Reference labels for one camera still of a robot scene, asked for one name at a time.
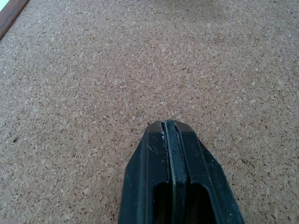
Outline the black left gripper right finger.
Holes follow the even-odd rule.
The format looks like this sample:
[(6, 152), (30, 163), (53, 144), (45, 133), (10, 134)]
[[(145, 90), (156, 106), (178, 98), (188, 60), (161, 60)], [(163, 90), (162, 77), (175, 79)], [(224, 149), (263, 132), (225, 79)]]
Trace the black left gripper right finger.
[(166, 121), (172, 180), (171, 223), (243, 224), (217, 160), (186, 124)]

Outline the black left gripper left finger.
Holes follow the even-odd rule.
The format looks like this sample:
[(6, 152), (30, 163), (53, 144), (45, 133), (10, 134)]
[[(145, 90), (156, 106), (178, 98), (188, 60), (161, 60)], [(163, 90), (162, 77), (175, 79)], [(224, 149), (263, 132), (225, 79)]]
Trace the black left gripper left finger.
[(171, 223), (172, 187), (166, 140), (161, 121), (146, 128), (125, 169), (118, 223)]

